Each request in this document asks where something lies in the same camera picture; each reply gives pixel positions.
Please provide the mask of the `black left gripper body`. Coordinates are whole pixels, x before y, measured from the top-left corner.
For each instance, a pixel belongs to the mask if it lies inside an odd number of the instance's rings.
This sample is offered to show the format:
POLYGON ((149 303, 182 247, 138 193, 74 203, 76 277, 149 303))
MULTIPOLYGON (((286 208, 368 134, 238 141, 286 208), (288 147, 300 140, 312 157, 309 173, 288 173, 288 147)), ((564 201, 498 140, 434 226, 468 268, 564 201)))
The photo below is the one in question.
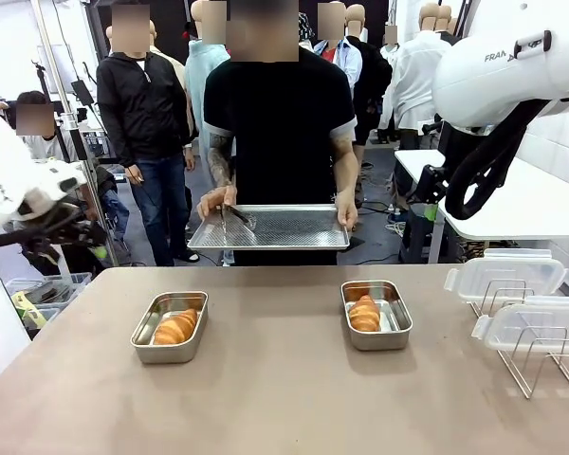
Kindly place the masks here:
POLYGON ((60 207, 50 221, 50 242, 95 247, 106 242, 106 232, 97 221, 89 221, 78 207, 60 207))

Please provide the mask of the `golden brown croissant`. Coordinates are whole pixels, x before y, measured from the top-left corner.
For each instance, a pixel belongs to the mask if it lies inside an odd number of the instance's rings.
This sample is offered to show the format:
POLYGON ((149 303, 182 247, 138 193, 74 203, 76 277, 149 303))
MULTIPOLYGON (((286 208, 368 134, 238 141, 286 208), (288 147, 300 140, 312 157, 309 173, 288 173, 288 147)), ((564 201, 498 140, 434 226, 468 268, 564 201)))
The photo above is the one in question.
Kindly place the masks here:
POLYGON ((369 295, 362 296, 350 307, 348 318, 351 326, 359 332, 380 331, 379 307, 369 295))
POLYGON ((177 345, 188 341, 196 328, 198 312, 187 309, 181 313, 165 318, 154 333, 154 345, 177 345))

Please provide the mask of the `clear plastic snap-lock lid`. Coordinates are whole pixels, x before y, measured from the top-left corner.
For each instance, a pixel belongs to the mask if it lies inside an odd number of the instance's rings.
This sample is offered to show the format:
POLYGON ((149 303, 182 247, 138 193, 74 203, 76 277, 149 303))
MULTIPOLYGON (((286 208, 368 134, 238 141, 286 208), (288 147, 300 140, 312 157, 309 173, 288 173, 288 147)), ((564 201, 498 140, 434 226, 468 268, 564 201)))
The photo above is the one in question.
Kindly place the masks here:
POLYGON ((444 289, 475 303, 546 296, 560 287, 567 272, 549 249, 489 248, 483 257, 452 268, 444 289))
POLYGON ((569 354, 569 297, 529 296, 478 318, 471 336, 488 349, 569 354))

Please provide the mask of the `steel serving tongs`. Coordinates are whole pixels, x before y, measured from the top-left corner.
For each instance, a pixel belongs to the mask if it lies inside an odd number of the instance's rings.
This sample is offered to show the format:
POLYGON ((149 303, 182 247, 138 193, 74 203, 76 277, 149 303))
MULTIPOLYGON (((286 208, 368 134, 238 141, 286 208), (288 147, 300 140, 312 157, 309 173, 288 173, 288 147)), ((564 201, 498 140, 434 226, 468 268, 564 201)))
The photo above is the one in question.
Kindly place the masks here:
POLYGON ((226 246, 235 245, 237 237, 255 239, 254 229, 256 228, 256 220, 253 216, 245 214, 236 207, 226 204, 221 205, 219 214, 223 229, 224 243, 226 246), (233 233, 231 233, 228 228, 229 219, 237 219, 240 222, 240 227, 235 227, 233 233))

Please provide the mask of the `perforated steel baking tray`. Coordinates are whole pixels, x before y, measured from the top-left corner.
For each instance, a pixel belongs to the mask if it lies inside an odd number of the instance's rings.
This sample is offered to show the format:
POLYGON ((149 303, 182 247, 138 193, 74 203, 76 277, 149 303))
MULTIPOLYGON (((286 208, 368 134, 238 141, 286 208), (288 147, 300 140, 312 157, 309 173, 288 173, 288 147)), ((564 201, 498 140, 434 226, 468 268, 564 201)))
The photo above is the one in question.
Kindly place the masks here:
MULTIPOLYGON (((205 218, 189 241, 197 250, 233 251, 341 251, 350 245, 345 227, 338 222, 333 205, 239 205, 234 206, 256 220, 255 239, 236 238, 226 246, 219 209, 205 218)), ((228 220, 231 233, 240 227, 237 219, 228 220)))

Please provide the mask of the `black monitor on arm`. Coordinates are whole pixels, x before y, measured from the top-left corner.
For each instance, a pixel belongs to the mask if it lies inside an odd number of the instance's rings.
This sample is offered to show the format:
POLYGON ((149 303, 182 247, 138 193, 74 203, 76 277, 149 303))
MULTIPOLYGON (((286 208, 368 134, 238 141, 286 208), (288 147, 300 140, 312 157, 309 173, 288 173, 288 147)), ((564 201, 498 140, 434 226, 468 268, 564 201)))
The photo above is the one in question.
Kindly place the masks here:
POLYGON ((92 106, 95 102, 94 99, 83 80, 75 80, 71 83, 72 90, 75 96, 84 106, 92 106))

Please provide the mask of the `person's tattooed right forearm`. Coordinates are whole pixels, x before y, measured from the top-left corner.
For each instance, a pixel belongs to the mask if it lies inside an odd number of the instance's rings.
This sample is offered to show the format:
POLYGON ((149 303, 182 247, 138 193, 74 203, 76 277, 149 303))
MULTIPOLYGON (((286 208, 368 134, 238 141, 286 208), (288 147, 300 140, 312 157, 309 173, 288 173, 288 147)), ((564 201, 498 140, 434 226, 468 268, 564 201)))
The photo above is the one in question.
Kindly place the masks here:
POLYGON ((210 134, 208 163, 211 176, 217 187, 235 187, 235 177, 231 165, 232 136, 210 134))

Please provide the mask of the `person's left forearm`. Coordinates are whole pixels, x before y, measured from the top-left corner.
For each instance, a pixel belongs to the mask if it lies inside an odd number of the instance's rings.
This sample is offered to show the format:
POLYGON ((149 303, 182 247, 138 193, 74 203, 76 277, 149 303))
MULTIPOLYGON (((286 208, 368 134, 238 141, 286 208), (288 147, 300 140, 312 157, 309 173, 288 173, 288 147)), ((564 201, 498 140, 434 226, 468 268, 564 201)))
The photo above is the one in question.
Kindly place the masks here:
POLYGON ((358 160, 354 153, 352 139, 340 136, 331 139, 334 154, 333 173, 338 193, 354 194, 358 178, 358 160))

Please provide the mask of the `person's left hand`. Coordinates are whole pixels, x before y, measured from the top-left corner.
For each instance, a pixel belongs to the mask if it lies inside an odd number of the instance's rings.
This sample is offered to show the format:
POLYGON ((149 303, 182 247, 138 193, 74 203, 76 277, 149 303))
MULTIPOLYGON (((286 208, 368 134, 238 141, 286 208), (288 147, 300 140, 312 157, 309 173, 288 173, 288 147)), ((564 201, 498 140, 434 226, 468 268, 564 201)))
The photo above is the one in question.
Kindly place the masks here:
POLYGON ((353 230, 358 221, 354 190, 340 191, 335 199, 338 222, 348 231, 353 230))

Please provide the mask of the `person's right hand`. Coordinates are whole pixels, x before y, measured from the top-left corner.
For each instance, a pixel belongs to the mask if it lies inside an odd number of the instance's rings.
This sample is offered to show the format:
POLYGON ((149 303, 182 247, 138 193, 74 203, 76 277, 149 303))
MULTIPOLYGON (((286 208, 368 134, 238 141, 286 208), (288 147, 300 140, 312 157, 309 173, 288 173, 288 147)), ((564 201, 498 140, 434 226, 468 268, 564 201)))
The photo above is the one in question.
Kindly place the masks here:
POLYGON ((222 206, 236 204, 237 190, 234 185, 215 188, 204 194, 197 205, 197 212, 201 220, 209 216, 212 210, 222 206))

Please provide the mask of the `seated bystander in white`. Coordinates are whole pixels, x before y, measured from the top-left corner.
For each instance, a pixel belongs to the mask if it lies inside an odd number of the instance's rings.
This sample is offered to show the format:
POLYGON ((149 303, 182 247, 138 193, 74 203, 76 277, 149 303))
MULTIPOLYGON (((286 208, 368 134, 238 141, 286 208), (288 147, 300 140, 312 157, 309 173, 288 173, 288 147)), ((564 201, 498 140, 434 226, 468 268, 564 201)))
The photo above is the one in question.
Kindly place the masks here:
POLYGON ((54 111, 53 105, 46 101, 40 91, 21 93, 16 101, 16 129, 18 136, 27 144, 34 159, 56 159, 72 162, 78 156, 71 134, 61 130, 66 152, 62 150, 57 135, 54 116, 48 120, 48 110, 54 111))

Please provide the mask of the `mannequin in white coat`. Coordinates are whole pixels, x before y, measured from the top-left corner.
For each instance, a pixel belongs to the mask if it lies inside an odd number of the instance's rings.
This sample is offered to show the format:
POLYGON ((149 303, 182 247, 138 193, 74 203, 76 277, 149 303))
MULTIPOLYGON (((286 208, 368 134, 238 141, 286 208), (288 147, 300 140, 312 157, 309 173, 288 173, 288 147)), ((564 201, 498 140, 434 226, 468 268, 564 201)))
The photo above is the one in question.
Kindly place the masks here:
POLYGON ((396 53, 392 106, 395 127, 401 133, 422 136, 422 127, 432 123, 436 114, 432 82, 442 57, 451 49, 434 30, 440 12, 435 3, 424 5, 418 15, 419 32, 396 53))

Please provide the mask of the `bystander in black jacket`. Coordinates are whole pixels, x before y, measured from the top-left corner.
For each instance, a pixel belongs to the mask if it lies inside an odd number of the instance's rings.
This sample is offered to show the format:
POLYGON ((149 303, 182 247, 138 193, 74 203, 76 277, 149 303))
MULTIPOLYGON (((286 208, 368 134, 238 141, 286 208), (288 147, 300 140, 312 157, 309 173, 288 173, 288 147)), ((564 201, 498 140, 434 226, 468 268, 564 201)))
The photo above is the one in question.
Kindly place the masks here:
POLYGON ((174 66, 151 51, 150 8, 113 0, 111 53, 98 65, 101 120, 132 194, 158 266, 196 263, 185 227, 191 209, 185 173, 195 167, 186 93, 174 66))

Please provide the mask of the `black tripod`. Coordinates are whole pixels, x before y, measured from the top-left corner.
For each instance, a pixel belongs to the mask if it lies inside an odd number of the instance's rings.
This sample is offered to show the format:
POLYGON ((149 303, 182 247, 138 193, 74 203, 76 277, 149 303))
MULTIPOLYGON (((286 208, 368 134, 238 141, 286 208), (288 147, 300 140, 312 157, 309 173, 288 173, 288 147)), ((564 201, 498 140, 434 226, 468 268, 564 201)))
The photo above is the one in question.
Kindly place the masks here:
MULTIPOLYGON (((38 78, 40 85, 42 87, 42 92, 44 94, 46 104, 48 104, 50 107, 54 107, 54 105, 50 99, 47 84, 46 84, 46 69, 41 64, 36 63, 36 62, 33 62, 33 65, 35 66, 36 75, 37 75, 37 78, 38 78)), ((61 130, 60 125, 58 124, 56 117, 53 117, 53 124, 55 127, 55 135, 56 135, 58 142, 59 142, 59 145, 61 147, 62 154, 64 157, 64 161, 66 163, 69 163, 70 162, 70 155, 69 155, 69 152, 68 152, 67 147, 65 145, 62 130, 61 130)))

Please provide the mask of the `person in black t-shirt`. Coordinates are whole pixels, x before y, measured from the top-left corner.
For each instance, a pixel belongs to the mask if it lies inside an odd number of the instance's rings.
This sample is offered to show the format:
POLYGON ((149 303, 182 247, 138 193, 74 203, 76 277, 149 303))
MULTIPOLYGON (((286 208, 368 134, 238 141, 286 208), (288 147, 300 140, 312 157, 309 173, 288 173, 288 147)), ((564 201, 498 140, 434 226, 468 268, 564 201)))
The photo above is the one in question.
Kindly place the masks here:
POLYGON ((335 205, 331 139, 357 125, 345 74, 299 45, 298 0, 229 0, 229 13, 240 36, 207 78, 203 124, 233 137, 236 204, 335 205))

